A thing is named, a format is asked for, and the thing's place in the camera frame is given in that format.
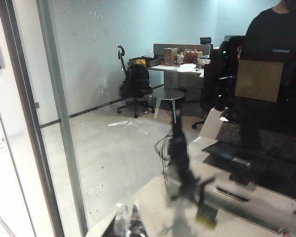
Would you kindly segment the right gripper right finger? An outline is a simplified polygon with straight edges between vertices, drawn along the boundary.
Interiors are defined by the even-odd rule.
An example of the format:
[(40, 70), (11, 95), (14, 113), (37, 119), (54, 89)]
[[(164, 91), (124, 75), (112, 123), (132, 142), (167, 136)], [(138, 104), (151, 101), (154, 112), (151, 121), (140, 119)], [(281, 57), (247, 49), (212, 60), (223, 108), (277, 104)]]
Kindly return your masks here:
[(133, 205), (130, 220), (130, 236), (131, 237), (147, 237), (146, 228), (141, 221), (140, 213), (137, 205)]

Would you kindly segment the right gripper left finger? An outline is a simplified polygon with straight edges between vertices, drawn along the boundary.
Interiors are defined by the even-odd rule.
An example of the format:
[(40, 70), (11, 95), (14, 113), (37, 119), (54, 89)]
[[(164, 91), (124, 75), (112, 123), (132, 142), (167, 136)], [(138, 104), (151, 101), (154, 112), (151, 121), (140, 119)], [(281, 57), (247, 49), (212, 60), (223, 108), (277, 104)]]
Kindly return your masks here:
[(131, 219), (130, 209), (123, 203), (117, 203), (116, 207), (117, 212), (114, 218), (113, 232), (117, 237), (129, 237)]

